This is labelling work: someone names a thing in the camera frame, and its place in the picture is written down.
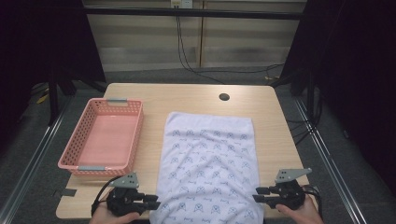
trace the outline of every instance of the white towel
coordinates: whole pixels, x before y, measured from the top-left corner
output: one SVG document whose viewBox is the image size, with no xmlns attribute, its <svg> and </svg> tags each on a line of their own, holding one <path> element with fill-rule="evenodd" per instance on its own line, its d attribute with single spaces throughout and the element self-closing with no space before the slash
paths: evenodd
<svg viewBox="0 0 396 224">
<path fill-rule="evenodd" d="M 251 119 L 173 112 L 168 116 L 153 224 L 262 223 Z"/>
</svg>

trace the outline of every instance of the black hole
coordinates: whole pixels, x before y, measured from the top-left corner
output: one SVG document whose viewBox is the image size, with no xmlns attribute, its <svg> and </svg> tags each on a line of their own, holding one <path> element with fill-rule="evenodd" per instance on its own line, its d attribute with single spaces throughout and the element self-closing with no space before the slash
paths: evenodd
<svg viewBox="0 0 396 224">
<path fill-rule="evenodd" d="M 230 95 L 227 94 L 227 93 L 222 93 L 222 94 L 219 95 L 219 98 L 222 101 L 228 101 L 228 100 L 230 100 Z"/>
</svg>

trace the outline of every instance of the human hand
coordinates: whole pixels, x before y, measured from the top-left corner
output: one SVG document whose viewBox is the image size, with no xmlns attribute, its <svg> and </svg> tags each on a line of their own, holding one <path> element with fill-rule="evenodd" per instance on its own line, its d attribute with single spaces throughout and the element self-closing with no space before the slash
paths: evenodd
<svg viewBox="0 0 396 224">
<path fill-rule="evenodd" d="M 324 224 L 311 197 L 306 194 L 304 204 L 297 210 L 291 210 L 283 204 L 277 204 L 276 209 L 291 217 L 297 224 Z"/>
<path fill-rule="evenodd" d="M 107 209 L 107 203 L 104 202 L 108 196 L 107 195 L 101 200 L 103 203 L 99 203 L 93 214 L 90 224 L 124 224 L 130 223 L 135 219 L 138 219 L 140 215 L 136 212 L 129 213 L 122 217 L 114 216 L 110 210 Z"/>
</svg>

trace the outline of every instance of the wooden table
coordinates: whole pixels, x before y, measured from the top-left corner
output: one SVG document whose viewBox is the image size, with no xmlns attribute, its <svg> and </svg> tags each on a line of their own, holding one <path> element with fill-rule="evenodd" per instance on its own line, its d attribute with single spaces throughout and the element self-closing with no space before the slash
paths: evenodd
<svg viewBox="0 0 396 224">
<path fill-rule="evenodd" d="M 228 101 L 219 96 L 227 93 Z M 279 169 L 303 168 L 275 91 L 265 86 L 195 84 L 110 84 L 105 98 L 130 98 L 143 101 L 144 121 L 134 171 L 139 191 L 155 194 L 163 146 L 166 118 L 172 111 L 252 118 L 261 186 L 273 186 Z M 56 215 L 59 218 L 90 218 L 91 205 L 108 177 L 71 175 L 67 189 L 74 197 L 63 196 Z M 298 179 L 308 184 L 306 176 Z M 265 205 L 265 216 L 281 217 Z M 141 218 L 149 218 L 145 212 Z"/>
</svg>

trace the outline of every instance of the pink basket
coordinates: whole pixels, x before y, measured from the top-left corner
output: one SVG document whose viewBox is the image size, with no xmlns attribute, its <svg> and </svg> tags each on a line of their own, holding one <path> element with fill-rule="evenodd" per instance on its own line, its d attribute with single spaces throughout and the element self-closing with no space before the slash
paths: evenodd
<svg viewBox="0 0 396 224">
<path fill-rule="evenodd" d="M 58 166 L 74 175 L 129 174 L 142 123 L 141 101 L 91 99 Z"/>
</svg>

